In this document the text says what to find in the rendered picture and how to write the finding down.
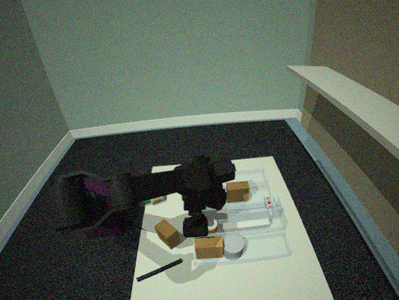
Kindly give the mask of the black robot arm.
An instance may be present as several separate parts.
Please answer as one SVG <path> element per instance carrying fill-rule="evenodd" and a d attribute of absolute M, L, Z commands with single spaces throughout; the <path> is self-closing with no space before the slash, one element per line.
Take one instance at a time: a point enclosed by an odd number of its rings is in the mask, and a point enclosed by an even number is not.
<path fill-rule="evenodd" d="M 184 164 L 167 172 L 138 176 L 120 173 L 104 177 L 81 170 L 55 176 L 53 183 L 46 185 L 53 227 L 56 232 L 63 230 L 64 235 L 95 230 L 107 223 L 117 211 L 177 192 L 181 196 L 205 195 L 200 208 L 207 206 L 218 211 L 226 203 L 223 183 L 234 180 L 235 172 L 235 165 L 229 158 L 211 162 L 210 157 L 203 155 L 188 157 Z M 82 178 L 86 176 L 107 182 L 113 208 L 105 215 L 105 196 L 85 188 Z M 99 215 L 103 217 L 91 224 Z"/>

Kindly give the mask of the black cylindrical rod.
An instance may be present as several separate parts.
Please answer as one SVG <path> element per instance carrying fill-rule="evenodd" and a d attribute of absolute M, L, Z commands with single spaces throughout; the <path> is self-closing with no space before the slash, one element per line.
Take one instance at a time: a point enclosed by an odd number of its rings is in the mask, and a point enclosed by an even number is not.
<path fill-rule="evenodd" d="M 145 274 L 145 275 L 142 275 L 142 276 L 140 276 L 140 277 L 138 277 L 138 278 L 136 278 L 137 279 L 137 281 L 139 282 L 139 281 L 141 281 L 141 280 L 144 280 L 144 279 L 146 279 L 146 278 L 149 278 L 149 277 L 151 277 L 151 276 L 153 276 L 154 274 L 158 274 L 158 273 L 160 273 L 161 271 L 164 271 L 164 270 L 167 270 L 168 268 L 171 268 L 172 266 L 175 266 L 175 265 L 178 265 L 178 264 L 180 264 L 182 261 L 179 259 L 179 260 L 176 260 L 175 262 L 172 262 L 172 263 L 170 263 L 170 264 L 168 264 L 167 266 L 163 266 L 163 267 L 161 267 L 160 269 L 158 268 L 157 270 L 154 270 L 154 271 L 152 271 L 152 272 L 148 272 L 147 274 Z"/>

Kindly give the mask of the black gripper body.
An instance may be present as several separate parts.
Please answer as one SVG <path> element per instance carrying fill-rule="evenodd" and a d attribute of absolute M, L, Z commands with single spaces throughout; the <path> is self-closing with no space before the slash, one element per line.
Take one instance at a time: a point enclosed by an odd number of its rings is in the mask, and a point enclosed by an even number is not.
<path fill-rule="evenodd" d="M 183 235 L 185 238 L 192 237 L 204 237 L 208 235 L 208 220 L 205 219 L 205 214 L 202 213 L 200 208 L 201 200 L 205 199 L 205 195 L 199 195 L 196 197 L 193 196 L 181 196 L 181 199 L 184 201 L 184 210 L 188 211 L 188 215 L 192 216 L 189 219 L 185 219 L 183 221 Z M 193 212 L 193 215 L 192 215 Z M 198 215 L 197 215 L 198 212 Z"/>

